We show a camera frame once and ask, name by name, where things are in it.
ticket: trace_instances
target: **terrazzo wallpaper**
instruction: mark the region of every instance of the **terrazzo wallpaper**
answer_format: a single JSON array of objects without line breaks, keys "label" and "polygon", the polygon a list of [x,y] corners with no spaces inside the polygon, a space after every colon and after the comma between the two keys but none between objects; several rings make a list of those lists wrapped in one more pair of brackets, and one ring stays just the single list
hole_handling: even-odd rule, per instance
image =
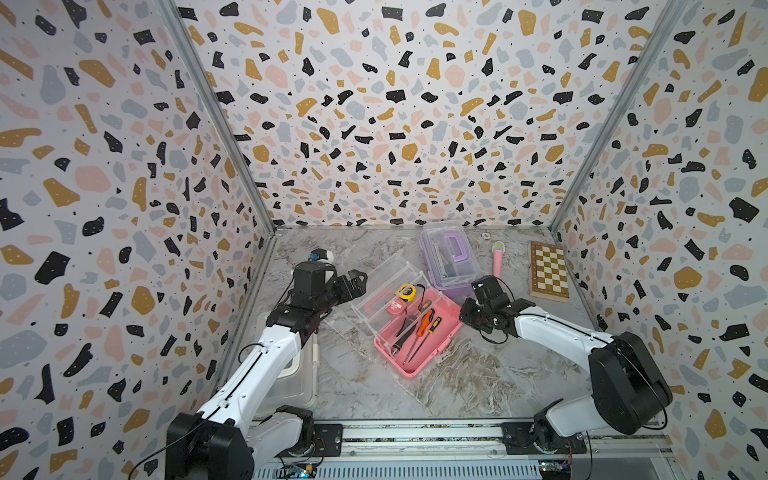
[{"label": "terrazzo wallpaper", "polygon": [[768,2],[688,2],[559,232],[645,338],[688,478],[768,478]]},{"label": "terrazzo wallpaper", "polygon": [[0,15],[0,477],[126,478],[209,398],[261,226],[154,4]]},{"label": "terrazzo wallpaper", "polygon": [[279,225],[549,223],[664,0],[178,0]]}]

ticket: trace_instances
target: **checkered pattern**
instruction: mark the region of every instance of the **checkered pattern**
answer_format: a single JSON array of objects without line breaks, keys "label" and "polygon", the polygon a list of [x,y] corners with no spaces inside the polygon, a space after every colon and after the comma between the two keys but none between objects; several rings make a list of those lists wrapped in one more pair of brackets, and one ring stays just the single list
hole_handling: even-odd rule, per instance
[{"label": "checkered pattern", "polygon": [[563,249],[546,243],[531,243],[532,293],[568,298],[568,270]]}]

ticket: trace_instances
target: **gray marble surface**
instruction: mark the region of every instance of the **gray marble surface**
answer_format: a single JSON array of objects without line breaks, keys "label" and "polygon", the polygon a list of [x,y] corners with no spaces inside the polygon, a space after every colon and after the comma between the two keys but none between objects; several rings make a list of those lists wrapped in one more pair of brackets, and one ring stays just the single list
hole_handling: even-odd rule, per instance
[{"label": "gray marble surface", "polygon": [[[258,314],[270,311],[290,281],[293,265],[317,247],[331,250],[340,273],[370,272],[395,253],[418,268],[426,264],[418,247],[420,229],[295,229],[278,232],[267,278],[251,313],[249,334],[257,338]],[[552,242],[545,230],[466,230],[484,272],[492,271],[491,246],[506,244],[502,279],[518,296],[528,295],[531,241]],[[484,240],[482,233],[491,234]],[[535,299],[545,310],[592,328],[587,310],[570,285],[567,303]],[[463,299],[456,300],[459,305]],[[373,345],[370,331],[355,321],[351,309],[337,307],[318,334],[317,419],[457,419],[530,417],[550,402],[573,399],[588,391],[587,376],[573,362],[536,343],[510,337],[503,345],[487,343],[463,326],[443,353],[413,380],[400,377]]]}]

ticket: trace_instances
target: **toolbox handle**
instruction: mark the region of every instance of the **toolbox handle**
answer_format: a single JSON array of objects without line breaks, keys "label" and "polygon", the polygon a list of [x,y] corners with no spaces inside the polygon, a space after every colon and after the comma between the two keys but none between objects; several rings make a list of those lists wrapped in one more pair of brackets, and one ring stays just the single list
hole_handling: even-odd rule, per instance
[{"label": "toolbox handle", "polygon": [[462,242],[462,238],[458,235],[458,233],[455,232],[447,232],[445,234],[445,238],[452,238],[453,240],[456,240],[456,244],[458,245],[458,253],[459,255],[453,256],[453,261],[463,262],[464,260],[467,260],[469,258],[469,254],[467,253],[467,249],[464,246],[464,242]]}]

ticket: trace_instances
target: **black cable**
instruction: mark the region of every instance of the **black cable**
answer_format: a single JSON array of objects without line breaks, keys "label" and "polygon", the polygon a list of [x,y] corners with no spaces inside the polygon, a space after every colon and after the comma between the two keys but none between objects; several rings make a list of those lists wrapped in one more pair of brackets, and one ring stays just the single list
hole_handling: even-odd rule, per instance
[{"label": "black cable", "polygon": [[210,417],[212,417],[212,416],[216,415],[216,412],[218,412],[219,410],[221,410],[221,407],[216,407],[216,409],[213,411],[213,413],[211,413],[209,416],[207,416],[206,418],[204,418],[202,422],[200,422],[199,424],[197,424],[197,426],[195,426],[195,427],[194,427],[193,429],[191,429],[189,432],[187,432],[187,433],[183,434],[183,435],[182,435],[181,437],[179,437],[178,439],[175,439],[174,441],[172,441],[172,442],[171,442],[171,443],[169,443],[168,445],[164,446],[162,449],[159,449],[159,450],[157,450],[157,451],[155,451],[155,452],[153,452],[153,453],[151,453],[151,454],[147,455],[147,456],[146,456],[146,457],[144,457],[143,459],[141,459],[141,461],[139,461],[139,462],[138,462],[136,465],[134,465],[134,467],[131,469],[131,471],[130,471],[130,472],[128,472],[128,480],[131,480],[131,478],[132,478],[132,477],[133,477],[133,475],[134,475],[134,472],[136,472],[136,469],[137,469],[137,468],[139,468],[139,465],[141,465],[142,463],[146,462],[146,461],[147,461],[147,460],[149,460],[150,458],[154,457],[154,456],[155,456],[155,455],[157,455],[158,453],[162,453],[162,452],[163,452],[165,449],[167,449],[168,447],[170,447],[170,446],[172,446],[172,445],[175,445],[176,443],[180,442],[181,440],[183,440],[184,438],[186,438],[188,435],[190,435],[190,434],[192,434],[192,433],[195,433],[195,432],[197,431],[197,429],[198,429],[198,428],[200,428],[201,426],[203,426],[203,425],[205,424],[205,422],[206,422],[206,421],[207,421],[207,420],[208,420]]}]

